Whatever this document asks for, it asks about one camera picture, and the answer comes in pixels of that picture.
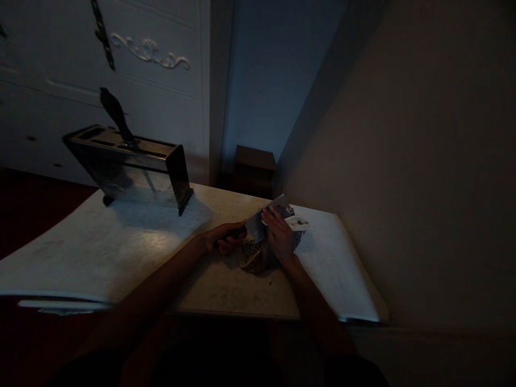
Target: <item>knife block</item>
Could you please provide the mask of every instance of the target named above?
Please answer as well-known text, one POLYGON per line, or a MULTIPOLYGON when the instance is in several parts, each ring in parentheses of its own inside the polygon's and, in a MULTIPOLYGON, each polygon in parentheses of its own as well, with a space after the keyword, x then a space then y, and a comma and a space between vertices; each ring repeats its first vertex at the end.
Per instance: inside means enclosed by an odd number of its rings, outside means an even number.
POLYGON ((181 216, 193 190, 182 145, 143 137, 124 140, 112 127, 93 125, 65 135, 63 142, 113 200, 177 207, 181 216))

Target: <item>hand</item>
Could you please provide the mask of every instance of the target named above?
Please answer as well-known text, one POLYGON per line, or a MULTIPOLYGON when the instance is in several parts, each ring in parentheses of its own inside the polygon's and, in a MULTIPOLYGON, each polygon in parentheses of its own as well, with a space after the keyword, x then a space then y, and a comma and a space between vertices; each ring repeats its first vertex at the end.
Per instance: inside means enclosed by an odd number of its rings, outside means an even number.
POLYGON ((281 214, 274 208, 262 210, 262 219, 267 222, 267 239, 282 266, 293 262, 292 230, 281 214))
POLYGON ((229 237, 226 240, 224 240, 222 238, 230 231, 238 230, 239 228, 242 228, 245 225, 245 220, 238 223, 224 223, 204 233, 203 240, 204 243, 206 243, 206 248, 212 254, 214 254, 215 252, 219 252, 224 256, 230 256, 235 250, 235 247, 242 246, 242 239, 244 239, 247 236, 247 231, 241 233, 238 239, 229 237), (214 248, 215 242, 218 242, 218 249, 214 248))

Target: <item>white table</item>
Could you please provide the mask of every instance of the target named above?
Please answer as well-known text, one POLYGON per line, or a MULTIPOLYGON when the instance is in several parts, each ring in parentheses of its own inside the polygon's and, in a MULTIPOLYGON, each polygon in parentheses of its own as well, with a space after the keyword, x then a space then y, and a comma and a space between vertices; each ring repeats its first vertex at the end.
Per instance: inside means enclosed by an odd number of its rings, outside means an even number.
MULTIPOLYGON (((117 303, 193 236, 246 219, 268 200, 192 184, 177 209, 114 201, 99 190, 62 222, 0 261, 0 295, 72 297, 117 303)), ((341 320, 386 321, 388 312, 340 219, 292 206, 311 224, 296 250, 341 320)), ((236 257, 209 256, 190 276, 171 310, 297 319, 281 270, 242 271, 236 257)))

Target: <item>blue wall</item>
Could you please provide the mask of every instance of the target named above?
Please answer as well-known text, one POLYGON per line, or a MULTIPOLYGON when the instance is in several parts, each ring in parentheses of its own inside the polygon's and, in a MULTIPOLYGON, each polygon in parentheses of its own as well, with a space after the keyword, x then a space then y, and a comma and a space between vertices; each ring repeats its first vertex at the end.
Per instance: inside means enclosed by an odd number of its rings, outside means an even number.
POLYGON ((237 145, 279 159, 345 8, 344 0, 235 2, 224 171, 237 145))

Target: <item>black knife handle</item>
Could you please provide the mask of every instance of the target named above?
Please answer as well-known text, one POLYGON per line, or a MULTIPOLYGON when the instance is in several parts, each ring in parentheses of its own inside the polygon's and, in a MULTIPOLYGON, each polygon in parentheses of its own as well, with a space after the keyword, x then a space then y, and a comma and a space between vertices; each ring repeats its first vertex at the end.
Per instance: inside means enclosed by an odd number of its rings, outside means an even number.
POLYGON ((231 237, 233 239, 238 239, 240 237, 240 234, 243 234, 247 231, 247 229, 244 227, 241 227, 241 228, 238 228, 237 230, 231 230, 230 232, 228 232, 226 235, 224 235, 223 238, 219 238, 215 241, 215 243, 213 244, 213 248, 215 250, 219 250, 219 240, 220 239, 224 239, 226 240, 227 238, 231 237))
POLYGON ((122 110, 120 102, 118 102, 115 96, 106 88, 101 88, 101 104, 113 119, 114 123, 117 124, 120 135, 124 141, 128 144, 136 144, 133 134, 125 123, 124 111, 122 110))

